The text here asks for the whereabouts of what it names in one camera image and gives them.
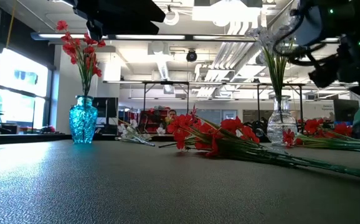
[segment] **glass vase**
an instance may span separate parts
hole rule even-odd
[[[285,146],[283,142],[283,131],[288,132],[290,129],[295,133],[298,132],[296,120],[289,112],[290,104],[288,96],[282,96],[281,102],[274,99],[274,112],[268,120],[267,137],[274,146]]]
[[[70,109],[69,125],[75,144],[90,144],[97,125],[97,109],[92,106],[93,97],[76,96],[78,104]]]

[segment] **fluorescent light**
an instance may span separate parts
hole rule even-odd
[[[131,100],[143,100],[143,97],[129,97]],[[145,98],[146,100],[155,100],[155,98]]]
[[[39,37],[45,39],[59,39],[63,37],[65,34],[39,34]],[[74,39],[83,39],[85,38],[84,34],[71,34],[71,37]]]
[[[227,83],[227,85],[258,85],[259,83]]]
[[[242,35],[194,35],[193,40],[247,40]]]
[[[225,82],[189,82],[190,85],[225,85]]]
[[[143,82],[142,81],[106,81],[106,83],[137,84],[137,83],[143,83]]]
[[[123,40],[184,40],[185,35],[116,35],[117,39]]]
[[[326,38],[325,42],[339,42],[339,38]]]

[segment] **vase with flowers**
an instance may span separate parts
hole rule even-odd
[[[289,96],[282,95],[283,80],[285,67],[288,59],[279,56],[273,51],[275,40],[286,34],[293,21],[289,21],[290,25],[284,25],[273,34],[269,34],[266,27],[258,27],[246,33],[247,37],[253,37],[261,48],[261,53],[257,57],[259,63],[267,66],[270,73],[270,79],[275,93],[273,114],[268,120],[267,137],[275,146],[285,146],[283,142],[283,132],[297,133],[296,120],[289,112]],[[282,50],[290,50],[292,48],[293,37],[283,40],[278,46]]]
[[[104,47],[104,40],[97,42],[85,34],[85,38],[74,39],[68,31],[65,21],[58,21],[57,30],[64,30],[61,38],[64,42],[62,49],[70,56],[72,64],[77,65],[82,80],[83,95],[76,96],[77,105],[70,109],[69,125],[75,144],[90,144],[93,141],[97,124],[97,109],[92,106],[93,97],[88,95],[94,76],[101,77],[98,68],[96,48]]]

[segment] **textured table surface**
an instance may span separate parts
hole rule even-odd
[[[360,168],[360,153],[291,153]],[[360,179],[71,141],[0,146],[0,223],[360,223]]]

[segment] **window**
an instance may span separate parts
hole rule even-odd
[[[12,50],[0,54],[0,85],[45,97],[49,70]]]
[[[43,98],[33,98],[8,90],[0,90],[0,123],[16,123],[19,127],[43,127]]]

